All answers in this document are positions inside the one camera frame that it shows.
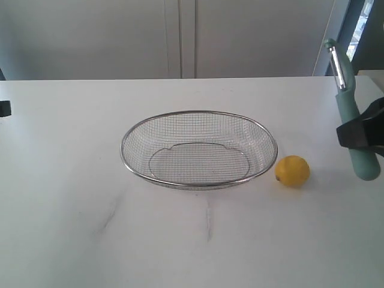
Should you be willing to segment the white cabinet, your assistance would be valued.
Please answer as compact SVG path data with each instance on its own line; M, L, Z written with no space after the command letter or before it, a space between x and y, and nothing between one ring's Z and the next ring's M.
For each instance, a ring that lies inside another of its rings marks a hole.
M322 76L347 1L2 1L8 80Z

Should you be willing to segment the dark window frame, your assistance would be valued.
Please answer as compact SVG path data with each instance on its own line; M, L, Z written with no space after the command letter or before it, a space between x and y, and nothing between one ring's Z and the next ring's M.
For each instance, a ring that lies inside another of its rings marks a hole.
M344 52L350 44L364 1L349 1L336 41ZM383 1L373 1L368 20L352 58L355 74L361 70L383 70Z

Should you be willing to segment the teal handled peeler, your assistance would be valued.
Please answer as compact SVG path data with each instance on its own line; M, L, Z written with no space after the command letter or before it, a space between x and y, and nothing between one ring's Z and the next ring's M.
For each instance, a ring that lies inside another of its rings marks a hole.
M342 124L356 117L360 112L355 101L356 80L352 64L341 46L333 39L324 42L325 49L331 54L331 67L334 73L338 93L335 96ZM376 179L381 172L378 154L368 150L348 148L352 166L357 177L365 181Z

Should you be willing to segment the yellow lemon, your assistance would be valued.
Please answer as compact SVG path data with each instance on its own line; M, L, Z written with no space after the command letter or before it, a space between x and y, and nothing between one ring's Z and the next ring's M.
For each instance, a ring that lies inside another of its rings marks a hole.
M309 177L310 167L308 163L297 155L288 155L275 166L276 180L286 187L301 187Z

